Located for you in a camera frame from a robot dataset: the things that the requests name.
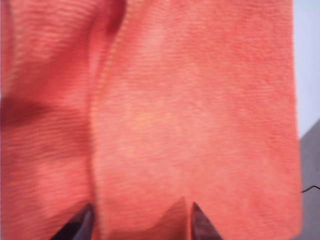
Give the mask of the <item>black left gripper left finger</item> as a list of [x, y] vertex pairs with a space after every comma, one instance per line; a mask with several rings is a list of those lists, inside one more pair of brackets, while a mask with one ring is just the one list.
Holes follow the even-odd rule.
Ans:
[[91, 240], [94, 227], [94, 207], [87, 203], [51, 240]]

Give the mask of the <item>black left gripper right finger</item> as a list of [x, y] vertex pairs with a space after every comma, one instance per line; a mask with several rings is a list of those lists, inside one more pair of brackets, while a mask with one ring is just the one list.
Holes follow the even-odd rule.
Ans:
[[192, 240], [223, 240], [196, 202], [192, 204], [190, 230]]

